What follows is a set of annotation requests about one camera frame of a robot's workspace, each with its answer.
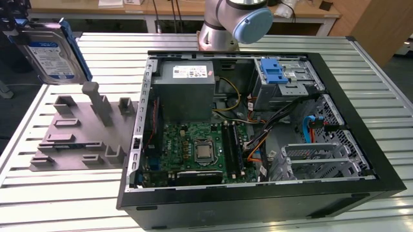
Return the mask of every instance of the ram slot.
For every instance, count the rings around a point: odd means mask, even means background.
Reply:
[[[236,135],[236,128],[232,124],[221,124],[223,149],[225,157],[225,173],[233,178],[241,173],[241,153]]]

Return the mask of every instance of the blue hard drive label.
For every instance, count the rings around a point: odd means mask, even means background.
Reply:
[[[44,72],[54,79],[72,79],[74,72],[68,61],[60,56],[60,48],[54,42],[30,42],[28,45]]]

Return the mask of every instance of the slotted table surface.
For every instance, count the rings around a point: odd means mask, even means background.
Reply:
[[[84,33],[78,40],[98,92],[139,100],[148,50],[196,50],[193,34]],[[225,225],[176,231],[411,231],[411,104],[358,44],[343,37],[266,36],[241,51],[316,52],[343,88],[407,190],[335,218]],[[30,172],[29,160],[52,121],[58,95],[88,102],[80,86],[42,85],[0,157],[0,231],[143,231],[114,209],[120,169]]]

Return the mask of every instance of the blue drive bay latch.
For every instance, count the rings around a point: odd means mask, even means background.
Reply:
[[[282,66],[275,59],[260,59],[260,68],[267,84],[287,84],[288,79],[283,76]]]

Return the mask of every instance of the motherboard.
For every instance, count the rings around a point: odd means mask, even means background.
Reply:
[[[229,129],[236,136],[227,133]],[[204,173],[209,175],[208,180],[220,178],[220,184],[255,182],[255,167],[244,162],[241,156],[240,145],[244,141],[243,123],[164,124],[161,156],[148,159],[152,172],[145,175],[149,179],[147,183],[153,187],[168,187],[176,185],[175,179],[179,181],[185,176],[189,179],[196,171],[208,171]]]

